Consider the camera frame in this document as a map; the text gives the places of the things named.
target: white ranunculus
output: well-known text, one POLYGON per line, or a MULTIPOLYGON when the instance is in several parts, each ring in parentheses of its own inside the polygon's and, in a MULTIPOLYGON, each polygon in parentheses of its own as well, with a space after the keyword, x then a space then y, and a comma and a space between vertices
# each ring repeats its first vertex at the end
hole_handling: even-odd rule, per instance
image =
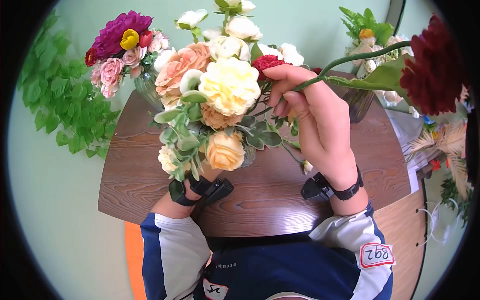
POLYGON ((215 27, 212 29, 207 29, 203 32, 204 37, 208 38, 209 40, 213 40, 222 35, 222 28, 215 27))
POLYGON ((278 60, 283 60, 282 52, 278 51, 277 49, 273 49, 265 44, 258 44, 258 48, 263 53, 263 55, 275 55, 278 57, 278 60))
POLYGON ((251 1, 242 0, 241 2, 241 14, 249 13, 256 8, 257 7, 255 6, 255 4, 253 4, 251 1))
POLYGON ((238 37, 240 39, 250 38, 254 41, 258 41, 264 36, 260 33, 260 29, 245 16, 231 18, 227 23, 225 32, 229 36, 238 37))
POLYGON ((229 59, 237 55, 240 60, 250 60, 250 48, 242 39, 234 36, 219 36, 210 41, 210 55, 213 59, 229 59))
POLYGON ((283 60, 286 63, 291 63, 294 66, 303 65, 303 56, 297 52, 297 47, 292 44, 282 44, 278 50, 283 54, 283 60))
POLYGON ((177 21, 177 29, 181 29, 180 28, 180 24, 186 24, 186 25, 189 25, 190 28, 194 28, 196 27, 200 21, 207 15, 207 11, 206 10, 197 10, 196 12, 194 11, 188 11, 188 12, 184 12, 179 20, 177 21))
POLYGON ((176 53, 175 48, 164 50, 155 60, 153 67, 155 71, 162 71, 163 66, 168 62, 168 60, 176 53))

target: person's right hand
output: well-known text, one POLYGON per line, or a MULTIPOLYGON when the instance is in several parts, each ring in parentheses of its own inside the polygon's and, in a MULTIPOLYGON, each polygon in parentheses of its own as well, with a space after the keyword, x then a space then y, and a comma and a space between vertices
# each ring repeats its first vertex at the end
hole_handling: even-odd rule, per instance
POLYGON ((263 71, 278 82, 268 105, 274 114, 286 117, 292 109, 299 121, 301 151, 337 191, 349 189, 357 181, 355 157, 350 148, 348 104, 324 82, 311 84, 299 93, 292 90, 317 77, 301 67, 280 65, 263 71), (281 97, 286 101, 280 103, 281 97))

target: name tag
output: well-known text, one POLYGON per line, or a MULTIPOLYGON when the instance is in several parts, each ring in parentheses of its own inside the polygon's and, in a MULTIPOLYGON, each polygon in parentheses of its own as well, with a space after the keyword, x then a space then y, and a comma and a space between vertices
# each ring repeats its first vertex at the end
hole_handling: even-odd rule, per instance
POLYGON ((378 267, 381 265, 395 265, 392 245, 367 243, 360 249, 360 266, 362 268, 378 267))
POLYGON ((203 284, 205 296, 210 300, 223 300, 227 295, 228 288, 226 286, 210 283, 205 278, 203 284))

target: wooden table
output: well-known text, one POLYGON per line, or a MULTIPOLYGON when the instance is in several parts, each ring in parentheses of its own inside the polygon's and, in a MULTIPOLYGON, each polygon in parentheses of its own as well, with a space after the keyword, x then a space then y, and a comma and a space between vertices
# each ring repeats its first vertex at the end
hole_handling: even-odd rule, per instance
MULTIPOLYGON (((340 96, 347 89, 333 87, 340 96)), ((134 91, 118 122, 105 161, 98 210, 140 224, 168 191, 168 175, 157 160, 160 130, 148 127, 153 108, 134 91)), ((351 125, 351 147, 372 205, 380 209, 410 194, 400 144, 384 109, 373 101, 366 117, 351 125)), ((224 172, 234 185, 227 198, 196 219, 208 237, 259 237, 311 230, 332 215, 329 204, 305 201, 309 176, 283 148, 257 151, 248 168, 224 172)))

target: white wire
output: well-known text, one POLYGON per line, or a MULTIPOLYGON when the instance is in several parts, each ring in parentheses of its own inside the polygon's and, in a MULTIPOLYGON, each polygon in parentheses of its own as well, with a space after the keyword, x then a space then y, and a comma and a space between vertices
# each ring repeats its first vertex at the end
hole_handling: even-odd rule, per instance
MULTIPOLYGON (((453 204, 455 205, 456 210, 458 211, 458 204, 456 203, 456 201, 453 200, 452 198, 450 198, 449 200, 450 200, 451 202, 453 202, 453 204)), ((452 232, 450 233, 450 235, 449 235, 447 238, 445 238, 445 239, 443 239, 443 240, 437 240, 437 239, 435 238, 435 236, 433 236, 433 231, 435 230, 436 225, 438 224, 438 220, 437 220, 436 223, 434 223, 434 221, 433 221, 433 215, 432 215, 432 214, 435 214, 435 211, 438 210, 438 208, 440 207, 441 204, 442 204, 442 203, 439 202, 439 203, 435 206, 435 208, 432 210, 431 213, 430 213, 428 210, 426 210, 426 209, 423 209, 423 208, 419 209, 419 211, 421 210, 421 211, 424 211, 425 213, 427 213, 427 214, 430 216, 430 220, 431 220, 430 223, 429 223, 430 234, 428 235, 428 238, 426 239, 426 241, 425 241, 424 243, 422 243, 421 245, 419 245, 419 247, 425 245, 425 244, 430 240, 430 238, 433 238, 433 239, 434 239, 435 241, 437 241, 437 242, 446 241, 446 240, 448 240, 449 238, 451 238, 452 235, 453 235, 453 232, 455 232, 456 227, 457 227, 457 225, 458 225, 458 216, 457 216, 457 218, 456 218, 455 228, 452 230, 452 232)))

